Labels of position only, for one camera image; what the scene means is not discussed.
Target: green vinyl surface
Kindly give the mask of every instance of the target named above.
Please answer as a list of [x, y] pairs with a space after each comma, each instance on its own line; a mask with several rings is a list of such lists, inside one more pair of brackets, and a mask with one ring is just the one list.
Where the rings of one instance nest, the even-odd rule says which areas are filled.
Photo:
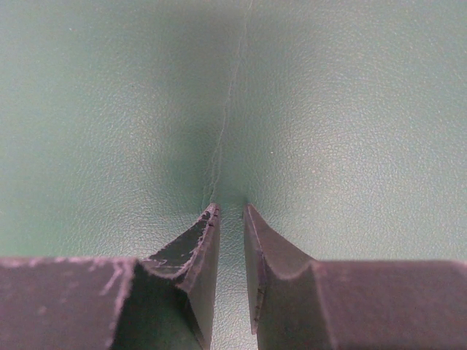
[[0, 254], [146, 257], [242, 205], [318, 259], [467, 258], [465, 1], [0, 1]]

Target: green leather surface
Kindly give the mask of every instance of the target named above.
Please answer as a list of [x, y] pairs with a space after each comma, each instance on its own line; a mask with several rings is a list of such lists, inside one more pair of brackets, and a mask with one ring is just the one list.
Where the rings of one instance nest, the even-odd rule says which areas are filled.
[[147, 256], [242, 204], [317, 258], [467, 258], [464, 1], [0, 1], [0, 254]]

